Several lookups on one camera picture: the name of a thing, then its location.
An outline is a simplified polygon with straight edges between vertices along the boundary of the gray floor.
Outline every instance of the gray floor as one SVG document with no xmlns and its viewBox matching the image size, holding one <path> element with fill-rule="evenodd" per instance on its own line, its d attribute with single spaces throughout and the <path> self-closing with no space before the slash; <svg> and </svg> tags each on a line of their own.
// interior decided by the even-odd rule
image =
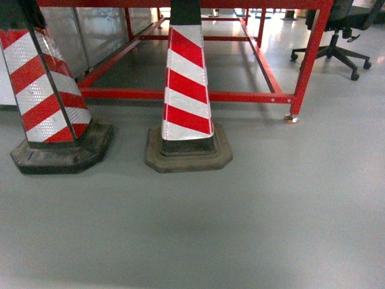
<svg viewBox="0 0 385 289">
<path fill-rule="evenodd" d="M 309 32 L 279 17 L 265 31 L 292 92 L 303 56 L 290 51 Z M 156 173 L 144 150 L 161 102 L 103 101 L 90 105 L 115 127 L 102 163 L 23 176 L 9 156 L 20 119 L 3 108 L 0 288 L 385 288 L 384 32 L 340 41 L 371 56 L 357 82 L 336 59 L 316 62 L 299 125 L 282 121 L 285 105 L 213 103 L 234 154 L 220 171 Z M 245 44 L 205 45 L 211 90 L 266 89 Z M 166 47 L 142 43 L 95 85 L 161 88 Z"/>
</svg>

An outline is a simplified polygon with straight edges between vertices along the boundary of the caster wheel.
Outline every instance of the caster wheel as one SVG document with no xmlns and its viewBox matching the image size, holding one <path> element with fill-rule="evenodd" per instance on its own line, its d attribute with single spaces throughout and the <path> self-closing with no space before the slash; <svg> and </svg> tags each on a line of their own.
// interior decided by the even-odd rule
<svg viewBox="0 0 385 289">
<path fill-rule="evenodd" d="M 350 79 L 356 81 L 356 80 L 359 80 L 359 78 L 360 78 L 360 75 L 358 73 L 352 73 Z"/>
<path fill-rule="evenodd" d="M 371 62 L 368 62 L 368 61 L 365 61 L 364 65 L 363 65 L 363 68 L 364 69 L 369 69 L 372 67 L 372 63 Z"/>
</svg>

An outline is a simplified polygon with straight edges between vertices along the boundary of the office chair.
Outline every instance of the office chair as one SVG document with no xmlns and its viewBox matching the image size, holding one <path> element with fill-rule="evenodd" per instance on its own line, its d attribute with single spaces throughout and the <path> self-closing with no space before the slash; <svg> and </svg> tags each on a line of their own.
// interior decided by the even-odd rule
<svg viewBox="0 0 385 289">
<path fill-rule="evenodd" d="M 360 77 L 357 73 L 358 67 L 348 57 L 364 59 L 364 69 L 371 68 L 372 64 L 369 62 L 368 56 L 337 47 L 339 31 L 342 30 L 342 38 L 348 39 L 348 42 L 352 42 L 357 39 L 359 35 L 352 36 L 352 28 L 358 30 L 368 29 L 379 14 L 385 0 L 376 0 L 372 8 L 353 6 L 353 1 L 354 0 L 334 0 L 334 4 L 331 8 L 325 27 L 325 31 L 334 30 L 334 35 L 332 36 L 328 46 L 322 46 L 318 49 L 317 58 L 323 56 L 326 56 L 327 58 L 331 58 L 333 56 L 336 57 L 339 61 L 352 68 L 353 72 L 350 79 L 358 80 Z M 315 14 L 316 10 L 309 10 L 307 12 L 306 25 L 309 30 L 312 29 Z M 292 61 L 295 61 L 298 58 L 298 55 L 295 54 L 296 52 L 306 52 L 306 48 L 293 49 L 291 54 Z"/>
</svg>

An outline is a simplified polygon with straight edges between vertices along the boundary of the red metal frame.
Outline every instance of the red metal frame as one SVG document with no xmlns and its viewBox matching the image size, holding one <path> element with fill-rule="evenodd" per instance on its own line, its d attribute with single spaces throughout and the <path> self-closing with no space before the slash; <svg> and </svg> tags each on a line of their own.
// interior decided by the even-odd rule
<svg viewBox="0 0 385 289">
<path fill-rule="evenodd" d="M 38 0 L 40 6 L 45 7 L 169 7 L 170 0 Z M 313 1 L 313 0 L 201 0 L 202 8 L 234 8 L 234 7 L 259 7 L 262 8 L 262 17 L 260 20 L 259 32 L 257 37 L 249 35 L 247 31 L 248 9 L 246 17 L 243 18 L 203 18 L 202 20 L 215 21 L 239 21 L 245 37 L 219 37 L 205 36 L 209 41 L 249 41 L 251 48 L 262 69 L 270 93 L 251 93 L 251 92 L 209 92 L 211 101 L 226 102 L 262 102 L 275 104 L 290 104 L 290 113 L 299 114 L 306 87 L 310 79 L 310 74 L 316 59 L 322 34 L 328 19 L 328 15 L 333 4 L 333 0 Z M 297 86 L 294 94 L 283 93 L 272 70 L 270 69 L 262 51 L 260 50 L 263 36 L 263 26 L 265 23 L 265 13 L 267 8 L 297 8 L 319 10 L 315 18 L 312 33 L 310 34 L 307 52 L 301 72 L 298 77 Z M 131 25 L 129 21 L 128 9 L 126 9 L 129 35 Z M 159 27 L 163 21 L 154 23 L 140 35 L 133 35 L 131 31 L 130 44 L 125 46 L 118 54 L 113 55 L 109 60 L 90 72 L 82 81 L 78 82 L 82 95 L 85 98 L 115 98 L 115 99 L 163 99 L 163 90 L 134 90 L 134 89 L 114 89 L 114 88 L 93 88 L 92 83 L 105 73 L 111 66 L 116 64 L 126 53 L 134 48 L 142 40 L 167 40 L 168 36 L 148 35 L 154 29 Z"/>
</svg>

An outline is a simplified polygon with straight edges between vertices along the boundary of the red and white striped traffic cone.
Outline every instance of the red and white striped traffic cone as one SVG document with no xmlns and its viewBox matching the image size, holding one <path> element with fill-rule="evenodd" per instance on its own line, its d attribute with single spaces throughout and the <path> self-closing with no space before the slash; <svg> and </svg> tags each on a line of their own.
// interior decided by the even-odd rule
<svg viewBox="0 0 385 289">
<path fill-rule="evenodd" d="M 16 8 L 20 3 L 12 2 Z M 11 153 L 12 159 L 22 173 L 82 171 L 101 160 L 112 127 L 91 119 L 55 42 L 26 16 L 40 10 L 26 11 L 23 5 L 25 2 L 17 12 L 25 16 L 24 23 L 0 27 L 5 62 L 26 134 L 26 140 Z"/>
<path fill-rule="evenodd" d="M 161 129 L 150 129 L 146 164 L 184 172 L 222 169 L 231 159 L 223 129 L 214 129 L 211 117 L 199 0 L 172 0 L 164 117 Z"/>
</svg>

